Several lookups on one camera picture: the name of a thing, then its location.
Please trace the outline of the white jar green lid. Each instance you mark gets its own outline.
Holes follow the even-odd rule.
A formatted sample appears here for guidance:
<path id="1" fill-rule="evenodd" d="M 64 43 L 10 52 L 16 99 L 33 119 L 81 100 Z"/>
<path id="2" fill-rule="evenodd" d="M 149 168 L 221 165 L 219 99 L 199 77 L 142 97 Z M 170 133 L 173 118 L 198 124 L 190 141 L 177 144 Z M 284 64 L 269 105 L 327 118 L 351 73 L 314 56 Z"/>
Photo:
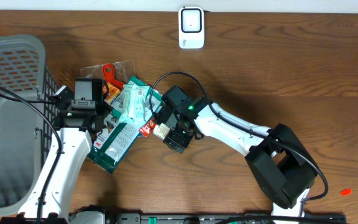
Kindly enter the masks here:
<path id="1" fill-rule="evenodd" d="M 156 124 L 153 130 L 153 134 L 162 140 L 164 140 L 167 137 L 169 132 L 170 132 L 170 128 L 164 123 Z"/>

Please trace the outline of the red snack stick packet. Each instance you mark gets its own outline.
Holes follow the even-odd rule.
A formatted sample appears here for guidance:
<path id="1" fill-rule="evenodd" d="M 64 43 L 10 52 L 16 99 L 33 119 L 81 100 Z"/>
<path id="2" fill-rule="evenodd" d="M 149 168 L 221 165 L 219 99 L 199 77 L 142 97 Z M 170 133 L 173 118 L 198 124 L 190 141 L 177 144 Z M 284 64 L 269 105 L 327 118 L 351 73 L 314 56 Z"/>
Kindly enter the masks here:
<path id="1" fill-rule="evenodd" d="M 154 130 L 155 118 L 151 118 L 143 127 L 139 129 L 139 132 L 143 137 L 148 137 Z"/>

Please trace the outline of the pale green small packet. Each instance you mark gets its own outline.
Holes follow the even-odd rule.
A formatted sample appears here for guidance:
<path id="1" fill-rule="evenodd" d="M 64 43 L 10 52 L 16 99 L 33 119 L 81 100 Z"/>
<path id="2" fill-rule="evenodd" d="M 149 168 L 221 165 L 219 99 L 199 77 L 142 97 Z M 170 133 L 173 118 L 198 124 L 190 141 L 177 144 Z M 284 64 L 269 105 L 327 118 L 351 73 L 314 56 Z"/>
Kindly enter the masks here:
<path id="1" fill-rule="evenodd" d="M 145 102 L 149 89 L 149 86 L 124 85 L 120 123 L 144 124 L 146 122 Z"/>

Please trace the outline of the green packaged item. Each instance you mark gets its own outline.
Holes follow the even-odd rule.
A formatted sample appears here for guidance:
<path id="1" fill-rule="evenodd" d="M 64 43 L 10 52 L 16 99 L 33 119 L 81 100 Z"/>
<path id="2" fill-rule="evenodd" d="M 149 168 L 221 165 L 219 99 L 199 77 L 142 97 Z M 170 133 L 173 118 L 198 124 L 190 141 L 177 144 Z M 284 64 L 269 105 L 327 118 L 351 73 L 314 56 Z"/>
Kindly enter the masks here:
<path id="1" fill-rule="evenodd" d="M 109 102 L 112 112 L 103 123 L 107 126 L 93 143 L 88 159 L 108 173 L 113 173 L 135 140 L 141 136 L 141 124 L 121 123 L 119 118 L 124 104 L 124 95 L 120 93 Z"/>

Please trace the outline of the red packaged item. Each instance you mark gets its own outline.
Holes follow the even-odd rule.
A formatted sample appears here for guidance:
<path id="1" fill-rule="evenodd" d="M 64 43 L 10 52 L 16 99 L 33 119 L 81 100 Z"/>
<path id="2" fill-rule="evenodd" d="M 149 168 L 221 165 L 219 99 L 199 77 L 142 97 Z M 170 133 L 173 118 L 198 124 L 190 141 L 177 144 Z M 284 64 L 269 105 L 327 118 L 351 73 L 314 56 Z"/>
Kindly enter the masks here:
<path id="1" fill-rule="evenodd" d="M 104 63 L 80 69 L 80 77 L 103 79 L 113 85 L 114 82 L 119 82 L 120 84 L 116 85 L 117 88 L 126 84 L 132 76 L 135 76 L 134 60 Z"/>

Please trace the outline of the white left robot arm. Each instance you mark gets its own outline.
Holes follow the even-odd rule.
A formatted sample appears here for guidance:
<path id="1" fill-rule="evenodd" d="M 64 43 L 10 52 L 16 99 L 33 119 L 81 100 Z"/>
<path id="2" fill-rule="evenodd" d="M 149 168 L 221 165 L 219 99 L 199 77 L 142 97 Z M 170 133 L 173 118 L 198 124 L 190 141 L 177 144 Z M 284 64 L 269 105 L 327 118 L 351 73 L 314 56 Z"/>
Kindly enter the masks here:
<path id="1" fill-rule="evenodd" d="M 103 115 L 95 110 L 61 110 L 52 121 L 50 150 L 33 192 L 19 209 L 19 215 L 33 223 L 51 218 L 68 222 L 71 197 L 79 171 L 102 131 Z"/>

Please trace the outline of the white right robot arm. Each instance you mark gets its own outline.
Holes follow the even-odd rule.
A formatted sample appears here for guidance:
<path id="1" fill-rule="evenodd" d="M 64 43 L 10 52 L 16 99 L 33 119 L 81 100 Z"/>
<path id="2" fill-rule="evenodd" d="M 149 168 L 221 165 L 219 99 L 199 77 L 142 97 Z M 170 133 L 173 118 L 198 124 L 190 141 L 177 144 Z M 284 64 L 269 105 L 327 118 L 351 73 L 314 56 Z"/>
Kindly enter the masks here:
<path id="1" fill-rule="evenodd" d="M 183 153 L 192 139 L 212 137 L 242 154 L 259 187 L 273 203 L 273 215 L 303 217 L 303 202 L 318 175 L 317 165 L 284 124 L 273 129 L 244 121 L 204 98 L 164 96 L 158 122 L 169 127 L 163 142 Z"/>

